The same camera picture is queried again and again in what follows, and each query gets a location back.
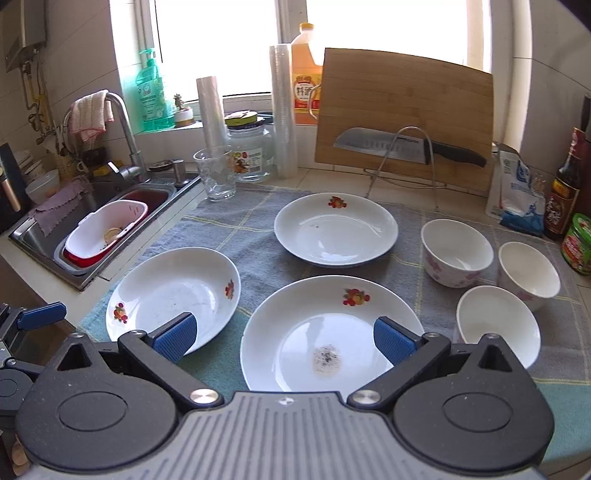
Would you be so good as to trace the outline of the white plate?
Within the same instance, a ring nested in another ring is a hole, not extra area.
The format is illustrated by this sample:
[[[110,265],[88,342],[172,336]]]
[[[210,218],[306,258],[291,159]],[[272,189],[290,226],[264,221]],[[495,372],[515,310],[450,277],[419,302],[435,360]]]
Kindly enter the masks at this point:
[[[197,337],[185,352],[190,354],[221,333],[241,293],[238,267],[225,255],[202,247],[169,250],[121,280],[107,303],[106,330],[115,341],[130,330],[151,332],[189,312],[197,321]]]
[[[349,268],[387,254],[399,238],[394,216],[378,203],[346,193],[310,194],[284,206],[273,231],[287,252],[329,268]]]
[[[374,343],[382,316],[422,335],[414,310],[386,287],[323,275],[277,290],[252,313],[240,364],[252,391],[338,391],[346,398],[392,364]]]

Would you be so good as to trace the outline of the white bowl front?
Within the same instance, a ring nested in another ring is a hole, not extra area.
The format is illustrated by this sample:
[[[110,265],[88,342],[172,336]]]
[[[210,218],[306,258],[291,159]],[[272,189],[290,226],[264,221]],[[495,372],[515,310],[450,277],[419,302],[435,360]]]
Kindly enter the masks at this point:
[[[501,336],[529,369],[541,351],[541,333],[527,305],[508,290],[483,285],[465,292],[456,309],[453,340],[477,344],[485,334]]]

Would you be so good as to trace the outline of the white floral bowl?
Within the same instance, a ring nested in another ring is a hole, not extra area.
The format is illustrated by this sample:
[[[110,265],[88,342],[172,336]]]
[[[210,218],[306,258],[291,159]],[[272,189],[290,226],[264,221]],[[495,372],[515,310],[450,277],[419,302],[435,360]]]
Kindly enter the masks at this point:
[[[456,220],[427,222],[422,227],[421,240],[427,274],[445,287],[471,287],[494,260],[493,248],[486,237]]]
[[[497,285],[517,296],[532,312],[560,292],[560,276],[554,265],[530,245],[503,244],[498,251],[498,263]]]

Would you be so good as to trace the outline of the purple dish cloth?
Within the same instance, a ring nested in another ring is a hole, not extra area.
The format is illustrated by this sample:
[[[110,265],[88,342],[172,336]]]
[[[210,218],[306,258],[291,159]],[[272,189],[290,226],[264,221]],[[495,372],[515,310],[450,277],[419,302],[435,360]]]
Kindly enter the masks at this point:
[[[29,215],[47,237],[67,215],[77,208],[82,196],[91,192],[90,182],[85,178],[76,177],[43,203],[35,206]]]

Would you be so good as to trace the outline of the white red colander basin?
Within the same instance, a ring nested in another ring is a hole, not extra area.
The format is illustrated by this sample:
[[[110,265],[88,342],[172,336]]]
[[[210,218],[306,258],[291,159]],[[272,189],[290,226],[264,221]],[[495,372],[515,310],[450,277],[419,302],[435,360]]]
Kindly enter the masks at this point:
[[[146,203],[116,200],[84,217],[70,233],[64,256],[74,265],[89,267],[109,253],[148,213]]]

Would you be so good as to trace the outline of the grey checked table cloth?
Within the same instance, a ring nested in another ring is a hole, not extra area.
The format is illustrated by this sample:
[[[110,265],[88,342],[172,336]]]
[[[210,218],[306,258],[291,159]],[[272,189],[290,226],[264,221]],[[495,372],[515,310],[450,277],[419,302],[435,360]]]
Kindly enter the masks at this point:
[[[245,389],[239,347],[249,318],[271,294],[288,284],[327,274],[287,252],[273,232],[276,215],[301,192],[270,186],[246,186],[222,203],[204,201],[191,208],[145,250],[146,257],[178,248],[208,248],[235,263],[242,285],[238,307],[212,338],[204,338],[182,365],[224,395]],[[386,255],[344,270],[346,286],[335,302],[349,311],[375,306],[374,293],[384,287],[402,298],[424,328],[453,332],[461,291],[442,286],[426,272],[420,233],[434,214],[401,204],[389,204],[399,237]],[[590,317],[575,274],[557,245],[534,240],[533,246],[556,267],[560,293],[536,313],[542,348],[531,373],[550,404],[556,430],[546,454],[548,471],[590,455]]]

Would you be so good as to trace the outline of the stainless steel sink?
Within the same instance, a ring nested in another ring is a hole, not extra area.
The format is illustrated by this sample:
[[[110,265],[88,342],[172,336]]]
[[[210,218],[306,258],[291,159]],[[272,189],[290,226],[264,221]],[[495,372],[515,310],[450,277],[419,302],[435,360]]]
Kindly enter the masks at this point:
[[[49,233],[33,217],[8,239],[38,264],[78,291],[106,268],[145,228],[200,182],[190,173],[180,184],[171,175],[124,188],[95,182],[76,208]]]

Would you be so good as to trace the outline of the white blue salt bag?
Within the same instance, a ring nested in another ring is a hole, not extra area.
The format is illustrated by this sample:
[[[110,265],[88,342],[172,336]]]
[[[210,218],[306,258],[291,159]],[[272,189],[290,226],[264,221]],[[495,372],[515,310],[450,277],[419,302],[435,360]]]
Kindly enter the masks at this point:
[[[544,181],[520,155],[504,144],[493,144],[494,171],[486,213],[501,226],[541,237],[544,230]]]

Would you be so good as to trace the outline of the green lidded sauce jar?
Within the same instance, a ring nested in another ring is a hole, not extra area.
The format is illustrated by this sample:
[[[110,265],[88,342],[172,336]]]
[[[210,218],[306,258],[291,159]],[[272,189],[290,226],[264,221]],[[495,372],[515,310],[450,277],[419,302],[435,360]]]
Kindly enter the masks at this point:
[[[590,218],[576,213],[561,245],[562,256],[572,269],[589,275],[591,269]]]

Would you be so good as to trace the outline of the clear drinking glass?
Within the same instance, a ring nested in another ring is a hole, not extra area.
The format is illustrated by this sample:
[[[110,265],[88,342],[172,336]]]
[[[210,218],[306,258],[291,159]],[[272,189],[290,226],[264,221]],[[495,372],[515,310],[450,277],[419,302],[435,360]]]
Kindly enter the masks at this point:
[[[193,154],[207,198],[219,202],[235,196],[236,182],[231,146],[201,149]]]

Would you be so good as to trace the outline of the pink towel on faucet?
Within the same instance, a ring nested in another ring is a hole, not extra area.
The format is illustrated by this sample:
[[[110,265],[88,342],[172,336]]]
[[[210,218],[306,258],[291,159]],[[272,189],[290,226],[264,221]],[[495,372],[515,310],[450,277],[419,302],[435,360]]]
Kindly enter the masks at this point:
[[[106,124],[114,121],[107,94],[106,89],[100,90],[76,100],[71,106],[69,130],[85,144],[93,143],[106,132]]]

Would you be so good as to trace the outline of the dark vinegar bottle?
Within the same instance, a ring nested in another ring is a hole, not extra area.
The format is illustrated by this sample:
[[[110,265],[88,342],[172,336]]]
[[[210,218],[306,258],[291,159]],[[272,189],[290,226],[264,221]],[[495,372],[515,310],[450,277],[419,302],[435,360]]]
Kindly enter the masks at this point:
[[[585,132],[574,128],[567,158],[557,170],[546,200],[544,234],[551,239],[560,238],[567,228],[580,193],[585,153]]]

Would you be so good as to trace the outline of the short plastic wrap roll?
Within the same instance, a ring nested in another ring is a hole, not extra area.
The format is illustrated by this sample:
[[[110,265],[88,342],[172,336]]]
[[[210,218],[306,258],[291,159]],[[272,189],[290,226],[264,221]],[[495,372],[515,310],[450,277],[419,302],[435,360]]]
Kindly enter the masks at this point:
[[[221,95],[214,76],[197,78],[198,106],[204,139],[208,148],[221,147],[228,142]]]

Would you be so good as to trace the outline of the glass jar green lid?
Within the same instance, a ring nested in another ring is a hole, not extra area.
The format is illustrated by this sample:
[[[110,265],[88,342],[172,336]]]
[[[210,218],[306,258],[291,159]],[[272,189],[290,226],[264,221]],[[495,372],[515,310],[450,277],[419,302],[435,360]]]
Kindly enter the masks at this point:
[[[252,110],[235,111],[224,117],[224,123],[238,182],[257,183],[269,177],[273,166],[273,135],[263,116]]]

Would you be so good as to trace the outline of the small potted plant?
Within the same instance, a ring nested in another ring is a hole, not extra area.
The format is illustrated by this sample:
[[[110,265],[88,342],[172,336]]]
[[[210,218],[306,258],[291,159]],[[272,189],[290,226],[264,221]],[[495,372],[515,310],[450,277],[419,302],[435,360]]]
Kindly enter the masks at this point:
[[[180,94],[174,95],[174,127],[183,128],[194,123],[194,114],[190,107],[185,106]]]

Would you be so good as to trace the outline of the green dish soap bottle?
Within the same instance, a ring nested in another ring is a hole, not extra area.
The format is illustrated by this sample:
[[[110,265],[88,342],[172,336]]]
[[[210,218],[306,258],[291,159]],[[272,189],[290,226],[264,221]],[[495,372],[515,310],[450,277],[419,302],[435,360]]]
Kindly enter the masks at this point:
[[[139,52],[141,69],[135,77],[141,121],[146,132],[162,131],[174,126],[171,103],[165,97],[153,48]]]

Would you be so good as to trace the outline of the bamboo cutting board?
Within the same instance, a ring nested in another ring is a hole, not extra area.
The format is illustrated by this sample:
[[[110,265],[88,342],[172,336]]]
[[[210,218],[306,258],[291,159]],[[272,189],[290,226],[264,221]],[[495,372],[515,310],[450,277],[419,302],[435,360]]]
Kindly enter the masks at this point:
[[[491,74],[427,57],[360,49],[325,49],[315,162],[376,169],[383,158],[334,147],[349,128],[396,133],[415,125],[433,142],[487,159],[484,168],[436,156],[441,183],[485,192],[494,165]]]

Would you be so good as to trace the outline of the orange cooking oil bottle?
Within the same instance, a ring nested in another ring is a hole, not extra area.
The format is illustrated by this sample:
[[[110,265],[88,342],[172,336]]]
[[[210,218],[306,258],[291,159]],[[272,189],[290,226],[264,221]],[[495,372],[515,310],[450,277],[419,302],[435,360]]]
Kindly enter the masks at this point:
[[[300,24],[300,34],[290,43],[291,92],[297,125],[315,125],[320,113],[322,65],[315,63],[311,51],[315,26]]]

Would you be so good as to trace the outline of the tall plastic wrap roll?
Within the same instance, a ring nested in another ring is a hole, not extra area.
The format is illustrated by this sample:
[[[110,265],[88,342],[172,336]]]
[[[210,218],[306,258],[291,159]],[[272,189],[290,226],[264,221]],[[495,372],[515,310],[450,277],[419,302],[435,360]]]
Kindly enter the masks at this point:
[[[274,162],[277,176],[297,176],[297,132],[294,95],[291,90],[290,44],[270,47],[271,107],[274,125]]]

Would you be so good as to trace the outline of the black handled kitchen knife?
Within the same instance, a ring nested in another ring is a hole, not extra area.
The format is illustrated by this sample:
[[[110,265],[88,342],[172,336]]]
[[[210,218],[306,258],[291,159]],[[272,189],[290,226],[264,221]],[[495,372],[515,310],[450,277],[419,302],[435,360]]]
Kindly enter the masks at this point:
[[[389,153],[389,158],[411,163],[429,165],[431,154],[440,155],[456,163],[467,163],[484,168],[487,159],[481,154],[458,146],[452,146],[441,142],[433,142],[433,151],[430,151],[428,140],[409,135],[400,134],[394,146],[394,133],[353,127],[339,134],[335,139],[334,147],[356,153],[384,157]]]

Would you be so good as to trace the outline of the wall water heater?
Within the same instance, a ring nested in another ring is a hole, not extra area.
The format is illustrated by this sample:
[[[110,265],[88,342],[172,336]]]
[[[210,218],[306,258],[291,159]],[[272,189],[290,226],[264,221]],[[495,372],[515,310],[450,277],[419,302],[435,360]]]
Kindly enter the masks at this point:
[[[30,62],[46,45],[44,0],[1,2],[1,44],[6,72]]]

